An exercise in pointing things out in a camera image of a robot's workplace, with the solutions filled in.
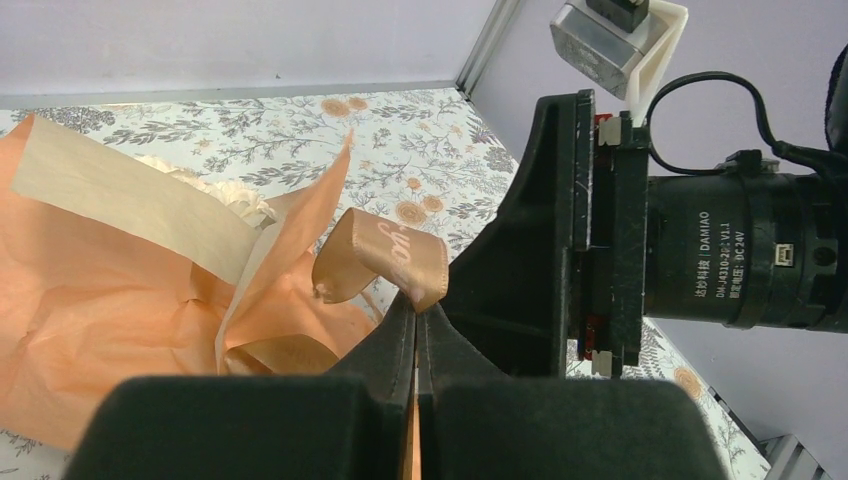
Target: orange flower print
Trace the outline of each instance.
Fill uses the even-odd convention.
[[[321,110],[331,117],[343,118],[350,114],[350,108],[335,98],[328,98],[321,102]]]
[[[683,389],[692,400],[697,401],[704,394],[698,377],[688,368],[678,367],[674,369],[674,381]]]
[[[427,220],[427,212],[417,203],[400,202],[395,207],[395,213],[400,221],[413,227],[421,225]]]
[[[434,195],[427,195],[424,197],[424,200],[421,200],[421,206],[428,212],[433,213],[441,212],[445,209],[445,204],[442,203],[442,199]]]
[[[354,110],[365,110],[368,108],[368,102],[359,97],[348,98],[347,105]]]

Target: floral tablecloth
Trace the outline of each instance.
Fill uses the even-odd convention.
[[[0,111],[0,135],[28,113]],[[451,89],[35,113],[128,155],[162,157],[208,181],[241,179],[267,197],[316,179],[353,128],[353,160],[337,213],[355,206],[431,232],[449,244],[452,257],[494,218],[517,169],[473,108]],[[370,288],[385,310],[395,287],[378,280]],[[576,361],[575,347],[570,345],[570,375],[591,376],[591,366]],[[645,321],[642,348],[641,366],[626,375],[680,384],[701,408],[728,477],[765,477],[768,463],[650,321]],[[0,430],[0,480],[58,479],[69,458]]]

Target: gray leaf print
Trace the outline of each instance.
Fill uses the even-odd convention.
[[[372,212],[374,213],[374,215],[385,217],[389,214],[389,205],[386,202],[376,202],[374,203]]]
[[[412,102],[432,105],[436,103],[435,91],[433,90],[410,90],[406,92],[398,92],[400,98]]]
[[[625,367],[626,378],[664,378],[660,360],[666,349],[660,341],[662,334],[647,321],[642,322],[642,350],[639,352],[639,366]]]
[[[386,188],[390,183],[400,183],[411,162],[411,159],[406,163],[385,162],[382,169],[374,168],[367,173],[360,174],[356,179],[348,178],[345,180],[345,188],[367,188],[377,185],[381,188]]]
[[[350,115],[350,107],[337,99],[327,99],[321,102],[321,109],[313,111],[313,101],[308,98],[292,99],[291,105],[295,108],[287,108],[286,116],[291,119],[293,133],[295,135],[303,135],[304,133],[312,133],[321,128],[338,130],[333,125],[327,123],[324,114],[337,118],[345,118]]]
[[[315,165],[311,162],[297,160],[286,162],[279,167],[261,168],[259,171],[242,175],[241,181],[256,186],[270,185],[273,180],[288,186],[294,186],[304,181],[316,180],[327,169],[326,165]]]
[[[569,378],[591,378],[592,376],[584,373],[583,369],[583,360],[580,360],[580,356],[577,353],[577,340],[569,340],[566,343],[566,358],[568,360],[568,366],[566,368],[565,374]]]
[[[376,192],[356,192],[350,196],[353,200],[353,205],[357,208],[365,209],[372,200],[377,198]]]
[[[123,145],[124,143],[145,145],[154,141],[187,142],[195,138],[197,132],[211,130],[211,128],[208,122],[177,120],[173,123],[148,121],[140,127],[140,130],[134,131],[126,128],[115,130],[112,135],[103,139],[103,143],[106,145]]]
[[[515,160],[505,148],[495,146],[486,152],[486,165],[496,172],[512,173],[515,171]]]
[[[489,221],[495,216],[497,208],[498,206],[492,199],[478,198],[471,203],[463,202],[454,205],[448,209],[448,213],[462,220],[467,220],[474,216],[480,220]]]
[[[274,153],[283,146],[288,147],[289,156],[291,158],[297,158],[297,154],[303,147],[313,143],[322,143],[332,145],[336,148],[338,147],[338,144],[334,142],[296,137],[282,130],[269,132],[268,138],[260,138],[253,135],[247,135],[244,138],[249,141],[246,142],[246,144],[249,144],[250,146],[244,148],[228,147],[218,150],[218,155],[207,158],[203,163],[203,166],[209,171],[221,173],[234,160],[238,160],[245,165],[253,163],[260,156],[265,160],[273,160]]]
[[[35,110],[15,110],[12,119],[22,122],[31,113],[51,122],[64,125],[71,130],[87,134],[92,130],[100,131],[104,125],[115,124],[115,114],[91,107],[36,108]]]
[[[430,118],[433,113],[429,109],[420,109],[415,105],[396,105],[385,106],[371,109],[372,112],[383,118],[397,118],[403,121],[425,120]]]
[[[262,123],[268,111],[265,103],[256,98],[228,100],[218,102],[182,102],[183,112],[193,117],[199,117],[211,110],[218,116],[218,124],[224,127],[222,135],[234,138],[245,133],[249,128]]]
[[[485,145],[495,145],[497,140],[495,134],[489,130],[488,125],[483,123],[479,117],[472,117],[468,120],[468,127],[471,129],[471,141],[473,143],[482,143]]]
[[[36,442],[35,440],[12,433],[5,429],[0,430],[0,435],[5,435],[9,439],[9,444],[13,445],[15,449],[15,457],[29,455],[35,447],[42,445],[41,442]]]
[[[486,195],[503,195],[509,188],[509,180],[494,175],[483,166],[479,158],[464,158],[460,162],[431,158],[426,166],[412,166],[417,174],[442,191],[452,188],[473,188]]]
[[[477,235],[469,232],[468,230],[459,229],[455,232],[448,232],[448,245],[451,246],[453,250],[457,252],[461,252],[465,250],[465,247],[471,245],[471,242]]]
[[[287,109],[287,112],[298,113],[298,110],[309,110],[315,106],[315,101],[311,97],[291,97],[277,99],[280,106],[294,107]]]
[[[433,135],[426,132],[427,136],[420,133],[402,133],[398,136],[400,139],[400,148],[407,152],[414,152],[422,157],[439,158],[448,157],[456,158],[459,156],[459,150],[456,149],[450,141],[450,132],[444,135]]]
[[[463,104],[462,100],[456,98],[450,98],[448,100],[439,100],[439,110],[436,112],[436,121],[438,122],[442,115],[445,114],[455,114],[457,110],[459,110]]]
[[[374,141],[373,148],[383,148],[388,146],[388,139],[391,138],[392,132],[389,131],[388,128],[381,128],[374,132],[374,135],[371,136],[371,140]]]
[[[733,422],[733,419],[728,415],[723,415],[723,424],[718,425],[718,438],[715,438],[716,445],[727,452],[730,465],[727,470],[731,478],[736,478],[735,467],[736,461],[740,455],[745,453],[745,450],[739,446],[738,439],[742,437],[742,431]]]

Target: satin ribbon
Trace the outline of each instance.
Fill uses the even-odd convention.
[[[312,283],[325,303],[350,300],[377,276],[397,285],[422,312],[448,290],[445,242],[368,212],[348,209],[315,259]]]

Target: beige paper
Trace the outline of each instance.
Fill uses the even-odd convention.
[[[161,245],[227,283],[238,282],[259,235],[238,215],[68,128],[40,117],[33,122],[12,191]]]
[[[297,197],[303,193],[306,188],[301,188],[300,190],[295,190],[293,192],[284,193],[282,195],[278,195],[276,197],[272,197],[265,200],[265,203],[274,210],[274,214],[277,218],[266,218],[260,225],[259,228],[265,230],[275,223],[283,223],[286,221],[286,216],[289,214],[289,209],[294,205],[294,201],[297,200]]]
[[[44,134],[51,131],[58,134]],[[44,142],[54,143],[53,149],[39,145]],[[224,237],[216,242],[179,238],[217,235],[216,224],[222,224],[220,219],[226,215],[241,220],[216,200],[206,202],[203,193],[179,180],[115,155],[82,135],[33,117],[0,140],[0,284],[4,285],[0,289],[0,425],[63,449],[74,448],[100,401],[130,377],[218,372],[216,337],[235,292],[220,277],[240,277],[254,246],[242,253],[243,259],[225,258],[231,253],[226,245],[230,234],[241,224],[221,229]],[[44,171],[53,163],[51,156],[65,159],[55,162],[60,165],[57,171],[72,178]],[[21,178],[26,181],[18,183],[19,189],[82,215],[10,189],[25,157]],[[101,158],[112,161],[101,162]],[[245,296],[250,305],[235,318],[238,328],[223,332],[225,340],[235,339],[235,347],[219,354],[238,356],[247,366],[233,373],[306,373],[325,368],[373,329],[361,309],[350,304],[325,305],[312,295],[314,257],[309,247],[332,217],[347,161],[347,157],[337,161],[340,168],[331,167],[329,175],[298,195],[309,196],[309,205],[301,205],[297,214],[295,202],[285,228],[280,224],[265,232],[271,255],[255,268],[254,282],[260,282],[250,284],[250,296]],[[118,207],[127,193],[114,191],[107,182],[104,172],[115,167],[111,163],[121,162],[119,170],[143,169],[134,181],[147,195],[155,193],[151,200],[177,189],[201,199],[169,205],[167,211],[159,202],[154,212],[164,217],[147,215],[143,221],[150,225],[142,224],[137,219],[144,215],[135,215],[142,207],[137,205],[141,199],[130,195],[124,207],[138,209],[121,212]],[[88,172],[90,168],[100,172]],[[65,191],[45,192],[38,183],[45,178]],[[85,190],[87,182],[94,188]],[[109,197],[100,203],[80,202],[72,188],[82,188],[76,192],[80,196],[96,198],[92,192],[97,191]],[[99,212],[98,205],[106,203],[107,213]],[[320,208],[310,207],[313,203]],[[180,210],[179,205],[192,210]],[[181,223],[189,217],[195,217],[189,223],[205,220],[187,229]],[[257,249],[262,246],[261,242],[256,245]],[[213,275],[195,259],[223,273]]]

